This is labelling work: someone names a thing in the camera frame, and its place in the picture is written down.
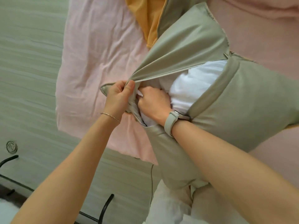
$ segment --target thin gold bracelet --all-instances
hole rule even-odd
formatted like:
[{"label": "thin gold bracelet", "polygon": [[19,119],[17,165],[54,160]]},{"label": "thin gold bracelet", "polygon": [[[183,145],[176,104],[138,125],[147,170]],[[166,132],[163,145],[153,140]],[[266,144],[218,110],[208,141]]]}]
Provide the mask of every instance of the thin gold bracelet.
[{"label": "thin gold bracelet", "polygon": [[119,124],[121,123],[117,118],[115,118],[114,116],[112,116],[108,113],[102,112],[101,114],[106,115],[106,116],[110,116],[110,117],[114,118]]}]

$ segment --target pink duvet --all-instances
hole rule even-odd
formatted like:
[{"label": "pink duvet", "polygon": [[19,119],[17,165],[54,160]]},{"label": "pink duvet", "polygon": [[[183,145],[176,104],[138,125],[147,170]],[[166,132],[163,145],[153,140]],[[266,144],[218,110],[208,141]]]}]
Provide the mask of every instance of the pink duvet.
[{"label": "pink duvet", "polygon": [[[209,0],[231,50],[299,80],[299,0]],[[148,52],[124,0],[70,0],[57,79],[58,129],[82,138],[99,117],[99,88],[128,79]],[[252,154],[299,187],[299,128],[285,130]],[[110,149],[157,164],[148,138],[125,114]]]}]

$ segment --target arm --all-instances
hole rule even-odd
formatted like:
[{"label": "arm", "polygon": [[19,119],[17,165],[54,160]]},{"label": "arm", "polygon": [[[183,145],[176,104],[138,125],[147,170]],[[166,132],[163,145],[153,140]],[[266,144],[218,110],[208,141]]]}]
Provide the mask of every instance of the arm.
[{"label": "arm", "polygon": [[[171,112],[169,97],[139,89],[139,107],[162,126]],[[250,223],[299,223],[299,192],[281,175],[220,138],[178,120],[172,135],[224,198]]]},{"label": "arm", "polygon": [[[109,90],[105,113],[121,120],[135,83],[125,81]],[[26,200],[12,224],[74,223],[88,193],[100,158],[118,121],[101,115],[71,154]]]}]

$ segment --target white watch strap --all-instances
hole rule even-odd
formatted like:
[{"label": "white watch strap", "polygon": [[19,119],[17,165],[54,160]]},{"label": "white watch strap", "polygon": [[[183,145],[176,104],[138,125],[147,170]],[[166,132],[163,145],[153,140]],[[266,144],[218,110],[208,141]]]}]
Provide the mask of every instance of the white watch strap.
[{"label": "white watch strap", "polygon": [[176,112],[170,112],[169,116],[166,119],[164,130],[170,136],[173,137],[171,134],[171,129],[174,123],[178,120],[179,114]]}]

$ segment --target smartwatch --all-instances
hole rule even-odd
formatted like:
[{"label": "smartwatch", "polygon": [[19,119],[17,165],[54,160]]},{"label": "smartwatch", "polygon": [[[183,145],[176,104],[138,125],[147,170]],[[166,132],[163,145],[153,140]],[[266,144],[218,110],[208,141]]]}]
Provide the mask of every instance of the smartwatch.
[{"label": "smartwatch", "polygon": [[174,125],[174,123],[178,120],[178,119],[183,119],[183,120],[187,120],[190,121],[191,117],[187,116],[187,115],[183,115],[177,111],[172,111],[169,113],[169,116],[166,119],[165,125],[164,125],[164,130],[165,132],[170,136],[173,137],[171,134],[171,129],[172,126]]}]

